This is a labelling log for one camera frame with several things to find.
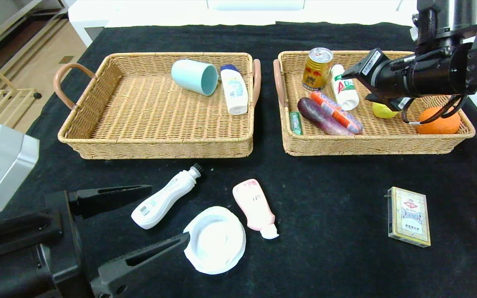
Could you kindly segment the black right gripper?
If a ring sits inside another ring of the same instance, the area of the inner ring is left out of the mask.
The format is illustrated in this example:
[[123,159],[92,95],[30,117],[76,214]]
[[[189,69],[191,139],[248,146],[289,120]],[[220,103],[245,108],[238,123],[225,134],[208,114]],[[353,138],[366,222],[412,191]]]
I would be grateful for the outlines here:
[[416,55],[389,59],[379,48],[373,49],[363,60],[341,74],[341,79],[358,79],[370,93],[366,100],[384,104],[392,111],[408,108],[413,100],[409,96],[407,77]]

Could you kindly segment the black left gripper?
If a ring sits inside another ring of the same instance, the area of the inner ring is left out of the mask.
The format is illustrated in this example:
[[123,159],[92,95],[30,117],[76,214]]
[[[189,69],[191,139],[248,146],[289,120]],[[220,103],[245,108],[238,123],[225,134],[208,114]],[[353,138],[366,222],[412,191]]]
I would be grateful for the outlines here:
[[87,219],[148,198],[151,185],[66,191],[46,208],[0,219],[0,298],[132,298],[190,242],[190,233],[154,243],[98,267],[91,283],[73,216]]

